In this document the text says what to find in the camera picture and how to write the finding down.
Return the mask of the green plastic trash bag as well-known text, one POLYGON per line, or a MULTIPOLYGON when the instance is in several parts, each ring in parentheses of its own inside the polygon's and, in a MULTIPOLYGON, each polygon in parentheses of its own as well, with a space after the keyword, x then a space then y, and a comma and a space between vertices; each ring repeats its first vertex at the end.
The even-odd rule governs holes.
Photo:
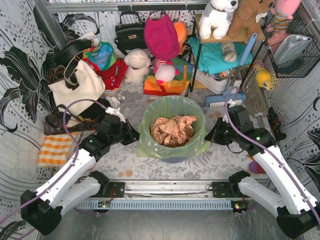
POLYGON ((192 99, 164 96, 145 110, 138 127, 138 157, 153 159, 192 158, 205 152, 206 116, 192 99))

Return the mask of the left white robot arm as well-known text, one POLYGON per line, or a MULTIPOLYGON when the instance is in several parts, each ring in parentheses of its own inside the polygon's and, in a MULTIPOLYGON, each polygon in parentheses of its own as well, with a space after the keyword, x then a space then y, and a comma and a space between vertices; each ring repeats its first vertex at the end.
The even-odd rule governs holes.
POLYGON ((62 217, 91 196, 113 193, 110 179, 100 171, 77 180, 94 167, 112 145, 124 146, 139 140, 140 134, 119 114, 106 115, 96 131, 85 137, 71 159, 35 191, 26 190, 20 197, 21 217, 42 235, 50 234, 62 217))

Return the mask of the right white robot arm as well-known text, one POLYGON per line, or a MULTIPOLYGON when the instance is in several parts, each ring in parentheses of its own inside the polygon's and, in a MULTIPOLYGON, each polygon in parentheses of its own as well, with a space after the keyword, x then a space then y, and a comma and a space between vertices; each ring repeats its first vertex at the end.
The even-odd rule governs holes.
POLYGON ((212 143, 228 146, 237 143, 266 172, 277 192, 257 182, 241 170, 227 182, 212 184, 216 198, 250 197, 268 210, 280 229, 296 239, 320 224, 320 202, 302 185, 284 159, 275 139, 265 128, 255 128, 242 105, 229 105, 225 116, 217 119, 205 137, 212 143))

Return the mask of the blue plastic trash bin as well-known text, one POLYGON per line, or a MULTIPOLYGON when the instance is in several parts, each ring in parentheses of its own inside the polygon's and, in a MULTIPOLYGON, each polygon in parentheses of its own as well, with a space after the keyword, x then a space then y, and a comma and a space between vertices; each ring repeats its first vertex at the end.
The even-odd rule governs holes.
POLYGON ((182 163, 183 161, 185 161, 189 157, 190 157, 190 155, 187 153, 174 152, 174 153, 170 153, 170 154, 168 153, 167 155, 160 157, 160 160, 162 162, 168 163, 168 164, 177 164, 177 163, 182 163))

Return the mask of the rainbow striped bag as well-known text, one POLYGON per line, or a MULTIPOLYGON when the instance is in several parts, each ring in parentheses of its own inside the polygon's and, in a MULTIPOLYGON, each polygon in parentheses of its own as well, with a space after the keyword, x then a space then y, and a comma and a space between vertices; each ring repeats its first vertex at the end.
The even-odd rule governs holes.
POLYGON ((187 89, 192 78, 194 65, 178 57, 170 62, 179 70, 179 75, 176 75, 170 83, 158 84, 154 74, 155 67, 152 64, 154 69, 144 81, 143 94, 159 97, 180 95, 187 89))

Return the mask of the cream canvas tote bag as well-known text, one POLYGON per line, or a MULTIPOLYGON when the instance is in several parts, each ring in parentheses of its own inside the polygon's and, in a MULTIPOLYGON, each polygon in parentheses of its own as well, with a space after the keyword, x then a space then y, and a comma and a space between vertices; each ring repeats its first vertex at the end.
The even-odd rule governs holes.
POLYGON ((67 87, 63 76, 59 76, 57 79, 50 77, 47 81, 56 106, 68 107, 71 103, 84 99, 84 101, 75 103, 69 108, 69 111, 77 116, 93 104, 89 100, 96 101, 102 96, 105 91, 105 84, 102 78, 83 60, 78 62, 74 74, 77 84, 72 88, 67 87))

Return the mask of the brown leather bag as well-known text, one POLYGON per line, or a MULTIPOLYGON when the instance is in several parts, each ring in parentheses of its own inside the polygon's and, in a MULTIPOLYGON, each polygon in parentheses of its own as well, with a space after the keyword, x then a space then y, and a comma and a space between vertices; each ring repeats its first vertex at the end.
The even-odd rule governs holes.
MULTIPOLYGON (((53 112, 45 117, 45 136, 66 134, 63 124, 63 110, 65 110, 66 107, 64 105, 61 105, 61 107, 62 110, 59 110, 56 106, 53 109, 53 112)), ((105 114, 103 111, 98 110, 98 105, 96 103, 77 116, 68 111, 65 116, 65 123, 67 124, 66 128, 70 133, 93 131, 100 125, 104 116, 105 114)))

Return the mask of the magenta hanging cloth bag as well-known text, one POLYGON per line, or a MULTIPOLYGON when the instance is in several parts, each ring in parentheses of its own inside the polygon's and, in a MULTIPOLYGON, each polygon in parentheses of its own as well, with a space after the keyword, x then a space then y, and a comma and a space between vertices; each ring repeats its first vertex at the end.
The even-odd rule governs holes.
POLYGON ((166 13, 160 19, 146 20, 144 40, 150 53, 160 60, 172 60, 180 52, 176 29, 166 13))

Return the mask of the crumpled brown paper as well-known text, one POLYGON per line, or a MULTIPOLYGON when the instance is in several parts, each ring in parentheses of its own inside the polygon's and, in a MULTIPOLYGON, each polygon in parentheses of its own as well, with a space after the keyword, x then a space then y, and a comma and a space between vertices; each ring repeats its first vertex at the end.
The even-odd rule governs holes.
POLYGON ((194 135, 194 115, 176 115, 172 118, 159 117, 150 126, 152 138, 160 145, 176 148, 186 145, 194 135))

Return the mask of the colourful sock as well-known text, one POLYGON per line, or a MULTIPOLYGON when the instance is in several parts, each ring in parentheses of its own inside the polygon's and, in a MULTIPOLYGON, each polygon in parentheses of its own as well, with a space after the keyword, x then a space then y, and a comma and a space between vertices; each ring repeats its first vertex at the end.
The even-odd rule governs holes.
POLYGON ((266 174, 266 171, 256 161, 252 161, 248 167, 254 174, 266 174))

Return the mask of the red folded cloth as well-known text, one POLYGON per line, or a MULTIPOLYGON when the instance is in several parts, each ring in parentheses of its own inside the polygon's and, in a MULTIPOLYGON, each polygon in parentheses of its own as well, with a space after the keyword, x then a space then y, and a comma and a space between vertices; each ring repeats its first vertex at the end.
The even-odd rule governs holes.
POLYGON ((127 71, 128 65, 123 58, 118 58, 107 70, 97 71, 96 74, 102 78, 105 90, 118 90, 127 71))

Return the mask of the yellow plush duck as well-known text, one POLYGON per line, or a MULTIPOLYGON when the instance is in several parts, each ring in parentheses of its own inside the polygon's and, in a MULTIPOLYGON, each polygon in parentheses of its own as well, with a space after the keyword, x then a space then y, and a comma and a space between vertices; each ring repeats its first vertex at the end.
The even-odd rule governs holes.
POLYGON ((255 80, 258 87, 264 88, 267 91, 271 90, 272 87, 272 75, 265 68, 264 64, 261 61, 257 61, 253 64, 255 80))

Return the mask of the pink plush pig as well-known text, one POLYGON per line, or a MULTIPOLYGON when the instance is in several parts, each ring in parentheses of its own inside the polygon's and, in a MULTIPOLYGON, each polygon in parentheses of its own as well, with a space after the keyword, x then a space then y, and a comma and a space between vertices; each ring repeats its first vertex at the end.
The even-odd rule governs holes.
POLYGON ((171 61, 155 58, 153 61, 154 77, 158 84, 170 83, 175 76, 179 75, 179 70, 171 61))

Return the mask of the orange checked towel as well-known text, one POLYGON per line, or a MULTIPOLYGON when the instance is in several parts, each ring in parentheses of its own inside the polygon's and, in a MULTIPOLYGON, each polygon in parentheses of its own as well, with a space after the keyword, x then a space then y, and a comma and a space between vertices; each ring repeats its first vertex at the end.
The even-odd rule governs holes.
POLYGON ((76 149, 68 134, 47 135, 38 153, 37 165, 41 168, 62 167, 76 149))

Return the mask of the white plush lamb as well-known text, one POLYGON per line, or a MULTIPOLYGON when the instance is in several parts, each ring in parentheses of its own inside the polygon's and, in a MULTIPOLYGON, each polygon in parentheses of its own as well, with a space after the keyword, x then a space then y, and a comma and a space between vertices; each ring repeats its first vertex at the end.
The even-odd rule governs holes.
POLYGON ((142 84, 148 76, 151 58, 144 49, 131 50, 125 57, 124 63, 128 66, 124 81, 132 84, 142 84))

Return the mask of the teal folded cloth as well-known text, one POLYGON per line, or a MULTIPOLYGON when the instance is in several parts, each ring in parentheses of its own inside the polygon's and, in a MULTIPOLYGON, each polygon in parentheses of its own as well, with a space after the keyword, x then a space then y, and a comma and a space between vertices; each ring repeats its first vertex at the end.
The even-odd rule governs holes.
POLYGON ((197 69, 213 75, 236 68, 239 65, 246 46, 238 42, 235 42, 234 45, 237 58, 234 62, 227 62, 223 58, 223 52, 219 42, 204 43, 201 47, 197 69))

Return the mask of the colourful scarf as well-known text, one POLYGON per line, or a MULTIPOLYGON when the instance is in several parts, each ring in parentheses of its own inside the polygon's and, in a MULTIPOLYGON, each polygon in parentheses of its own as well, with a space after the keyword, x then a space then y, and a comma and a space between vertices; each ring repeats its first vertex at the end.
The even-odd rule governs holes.
POLYGON ((106 71, 116 62, 117 56, 109 42, 100 41, 97 46, 83 51, 82 60, 95 71, 106 71))

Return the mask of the black leather handbag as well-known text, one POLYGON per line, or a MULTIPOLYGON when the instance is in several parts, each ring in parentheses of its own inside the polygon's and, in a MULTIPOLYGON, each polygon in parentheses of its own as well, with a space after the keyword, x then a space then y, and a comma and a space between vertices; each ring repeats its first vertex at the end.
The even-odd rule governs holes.
POLYGON ((134 49, 147 49, 145 42, 145 23, 139 17, 136 11, 124 11, 120 14, 120 22, 115 26, 116 38, 114 43, 117 49, 124 54, 128 54, 127 51, 134 49), (138 19, 135 23, 123 24, 122 16, 124 15, 135 15, 138 19))

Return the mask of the black curved hat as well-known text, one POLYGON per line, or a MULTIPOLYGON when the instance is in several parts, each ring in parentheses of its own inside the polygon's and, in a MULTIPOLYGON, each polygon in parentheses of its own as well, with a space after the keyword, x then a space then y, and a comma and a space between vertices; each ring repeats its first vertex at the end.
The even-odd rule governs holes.
POLYGON ((54 61, 58 66, 63 65, 66 67, 75 55, 92 46, 93 41, 90 39, 76 39, 61 50, 56 50, 54 52, 54 61))

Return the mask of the silver foil pouch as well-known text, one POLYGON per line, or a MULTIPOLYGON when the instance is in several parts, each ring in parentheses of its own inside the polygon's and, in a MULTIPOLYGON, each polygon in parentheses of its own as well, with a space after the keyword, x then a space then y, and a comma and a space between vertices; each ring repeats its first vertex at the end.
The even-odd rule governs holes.
POLYGON ((273 59, 276 65, 280 65, 297 59, 306 47, 311 43, 312 38, 300 34, 291 34, 286 37, 276 52, 273 59))

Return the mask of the orange plush toy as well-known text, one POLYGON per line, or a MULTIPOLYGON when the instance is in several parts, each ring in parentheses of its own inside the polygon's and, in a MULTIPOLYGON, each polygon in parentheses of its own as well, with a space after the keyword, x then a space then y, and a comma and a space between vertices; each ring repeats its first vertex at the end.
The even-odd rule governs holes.
POLYGON ((178 43, 180 47, 180 51, 183 51, 183 45, 185 40, 187 39, 187 27, 184 22, 176 21, 173 23, 173 26, 177 33, 178 43))

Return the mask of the brown plush bear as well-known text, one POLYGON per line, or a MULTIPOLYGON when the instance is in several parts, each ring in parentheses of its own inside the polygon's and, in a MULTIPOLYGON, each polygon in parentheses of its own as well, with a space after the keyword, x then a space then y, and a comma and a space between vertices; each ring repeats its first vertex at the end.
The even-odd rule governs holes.
POLYGON ((231 25, 228 29, 227 36, 236 38, 241 29, 245 30, 247 38, 253 33, 258 33, 261 28, 258 15, 267 14, 274 6, 274 0, 242 0, 233 14, 231 25))

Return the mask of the white plush dog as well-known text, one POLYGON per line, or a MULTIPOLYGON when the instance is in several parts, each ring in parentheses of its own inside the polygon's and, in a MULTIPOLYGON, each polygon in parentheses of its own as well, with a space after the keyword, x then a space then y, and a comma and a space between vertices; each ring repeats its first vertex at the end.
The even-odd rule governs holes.
POLYGON ((227 35, 238 0, 210 0, 199 21, 199 36, 209 39, 211 36, 220 40, 227 35))

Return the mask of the pink plush toy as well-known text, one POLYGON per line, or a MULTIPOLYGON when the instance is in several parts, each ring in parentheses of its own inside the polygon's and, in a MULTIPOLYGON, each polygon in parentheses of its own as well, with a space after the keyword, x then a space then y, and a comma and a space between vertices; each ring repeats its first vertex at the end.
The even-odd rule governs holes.
POLYGON ((273 17, 265 30, 267 32, 286 30, 300 3, 301 0, 276 0, 274 7, 270 10, 273 17))

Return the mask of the metal base rail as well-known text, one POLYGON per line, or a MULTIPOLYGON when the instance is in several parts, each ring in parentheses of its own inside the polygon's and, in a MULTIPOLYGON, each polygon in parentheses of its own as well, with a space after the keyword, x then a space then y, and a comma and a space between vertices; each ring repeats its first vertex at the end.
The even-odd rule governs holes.
POLYGON ((78 210, 233 210, 246 199, 224 181, 127 180, 104 185, 93 177, 56 184, 42 199, 62 213, 78 210))

